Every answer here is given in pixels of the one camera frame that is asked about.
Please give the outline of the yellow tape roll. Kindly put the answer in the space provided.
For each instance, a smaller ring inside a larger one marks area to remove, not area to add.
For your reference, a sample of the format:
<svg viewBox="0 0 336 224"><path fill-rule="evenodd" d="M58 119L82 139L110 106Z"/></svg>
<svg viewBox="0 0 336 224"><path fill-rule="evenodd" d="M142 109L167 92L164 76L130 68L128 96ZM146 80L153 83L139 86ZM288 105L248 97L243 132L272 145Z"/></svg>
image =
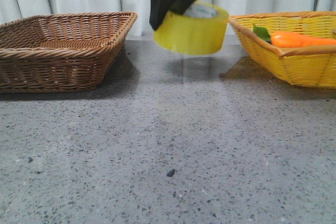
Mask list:
<svg viewBox="0 0 336 224"><path fill-rule="evenodd" d="M222 48L228 20L226 10L195 2L183 15L168 12L153 38L159 46L180 54L214 54Z"/></svg>

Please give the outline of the orange toy carrot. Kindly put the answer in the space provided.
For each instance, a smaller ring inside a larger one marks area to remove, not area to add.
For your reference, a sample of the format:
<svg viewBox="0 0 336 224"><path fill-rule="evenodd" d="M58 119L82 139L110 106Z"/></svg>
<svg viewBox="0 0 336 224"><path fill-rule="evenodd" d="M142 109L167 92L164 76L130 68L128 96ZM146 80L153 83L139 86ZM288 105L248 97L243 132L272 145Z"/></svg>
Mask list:
<svg viewBox="0 0 336 224"><path fill-rule="evenodd" d="M313 37L289 31L276 31L270 34L266 27L257 26L255 23L253 23L253 33L279 48L335 46L335 39Z"/></svg>

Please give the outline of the brown wicker basket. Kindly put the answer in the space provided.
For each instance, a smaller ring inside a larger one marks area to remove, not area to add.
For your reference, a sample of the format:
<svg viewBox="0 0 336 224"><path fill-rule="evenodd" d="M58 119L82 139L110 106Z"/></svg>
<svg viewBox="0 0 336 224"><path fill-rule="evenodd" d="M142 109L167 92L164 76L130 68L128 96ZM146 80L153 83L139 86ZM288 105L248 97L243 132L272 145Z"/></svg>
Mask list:
<svg viewBox="0 0 336 224"><path fill-rule="evenodd" d="M124 48L134 12L36 15L1 25L1 93L94 90Z"/></svg>

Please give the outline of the yellow woven basket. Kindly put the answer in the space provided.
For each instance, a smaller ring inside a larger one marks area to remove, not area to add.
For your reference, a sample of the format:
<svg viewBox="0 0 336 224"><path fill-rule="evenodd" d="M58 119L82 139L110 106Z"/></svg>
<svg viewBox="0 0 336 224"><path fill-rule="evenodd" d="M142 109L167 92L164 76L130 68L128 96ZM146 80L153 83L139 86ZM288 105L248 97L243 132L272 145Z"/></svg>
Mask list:
<svg viewBox="0 0 336 224"><path fill-rule="evenodd" d="M253 26L335 38L334 11L300 11L230 16L229 23L253 60L291 85L335 88L335 46L278 48L253 33Z"/></svg>

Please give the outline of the small black debris piece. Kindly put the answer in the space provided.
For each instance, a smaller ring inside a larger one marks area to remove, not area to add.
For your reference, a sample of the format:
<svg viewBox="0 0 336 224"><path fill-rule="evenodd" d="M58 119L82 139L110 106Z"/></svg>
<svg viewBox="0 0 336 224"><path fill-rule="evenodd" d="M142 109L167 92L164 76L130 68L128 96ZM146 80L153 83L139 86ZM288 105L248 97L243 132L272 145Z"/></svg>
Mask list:
<svg viewBox="0 0 336 224"><path fill-rule="evenodd" d="M167 177L172 177L175 174L175 169L172 169L170 171L167 172Z"/></svg>

